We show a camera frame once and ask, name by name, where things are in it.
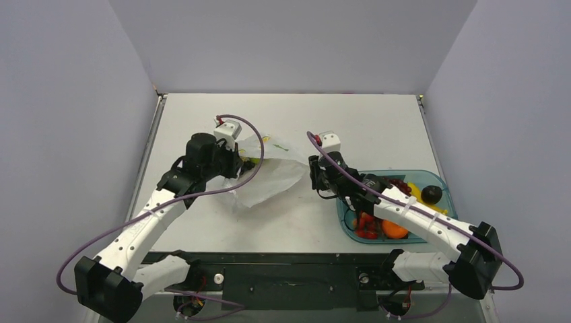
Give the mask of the white plastic bag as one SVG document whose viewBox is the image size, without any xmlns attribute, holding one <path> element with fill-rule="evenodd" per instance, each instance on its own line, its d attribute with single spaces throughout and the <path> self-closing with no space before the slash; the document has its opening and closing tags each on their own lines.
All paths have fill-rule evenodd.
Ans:
<svg viewBox="0 0 571 323">
<path fill-rule="evenodd" d="M 302 156 L 293 144 L 276 135 L 262 133 L 261 136 L 265 146 L 261 169 L 246 185 L 215 195 L 225 206 L 240 210 L 251 208 L 293 187 L 308 172 L 307 157 Z M 241 157 L 255 164 L 259 162 L 261 148 L 256 135 L 239 140 L 238 147 Z M 235 186 L 251 173 L 253 169 L 239 175 L 238 179 L 215 180 L 213 189 Z"/>
</svg>

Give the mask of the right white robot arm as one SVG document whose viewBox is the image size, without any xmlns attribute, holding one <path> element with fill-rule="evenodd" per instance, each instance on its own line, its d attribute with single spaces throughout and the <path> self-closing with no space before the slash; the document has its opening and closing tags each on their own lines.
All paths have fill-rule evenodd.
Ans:
<svg viewBox="0 0 571 323">
<path fill-rule="evenodd" d="M 472 299 L 483 299 L 501 266 L 496 229 L 459 221 L 422 204 L 396 184 L 346 166 L 337 151 L 308 158 L 312 189 L 329 190 L 348 209 L 383 222 L 390 221 L 435 247 L 435 252 L 395 250 L 380 268 L 388 287 L 402 282 L 450 283 Z"/>
</svg>

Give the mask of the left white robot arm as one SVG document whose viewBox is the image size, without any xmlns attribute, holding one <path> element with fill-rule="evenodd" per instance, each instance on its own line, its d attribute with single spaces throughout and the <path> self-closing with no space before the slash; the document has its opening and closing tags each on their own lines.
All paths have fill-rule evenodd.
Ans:
<svg viewBox="0 0 571 323">
<path fill-rule="evenodd" d="M 218 177 L 237 178 L 243 161 L 238 133 L 215 130 L 195 133 L 186 152 L 162 175 L 136 218 L 117 230 L 119 235 L 95 257 L 75 264 L 78 302 L 111 322 L 128 322 L 143 301 L 171 285 L 193 289 L 201 271 L 180 252 L 146 267 L 139 265 L 169 225 L 187 211 L 197 197 L 214 194 L 207 183 Z"/>
</svg>

